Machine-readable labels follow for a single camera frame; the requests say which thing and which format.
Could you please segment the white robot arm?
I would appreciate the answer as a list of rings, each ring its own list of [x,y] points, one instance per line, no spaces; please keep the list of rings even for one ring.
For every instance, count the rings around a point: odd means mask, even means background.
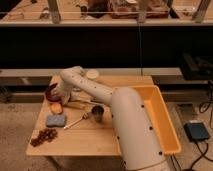
[[[110,107],[112,122],[128,171],[170,171],[139,93],[131,87],[111,88],[83,77],[81,67],[60,72],[57,91],[67,95],[80,88]]]

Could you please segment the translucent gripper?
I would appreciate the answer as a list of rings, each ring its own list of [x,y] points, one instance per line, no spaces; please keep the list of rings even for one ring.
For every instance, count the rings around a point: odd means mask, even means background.
[[[54,88],[54,93],[61,99],[61,104],[66,105],[71,97],[72,87],[65,82],[60,82]]]

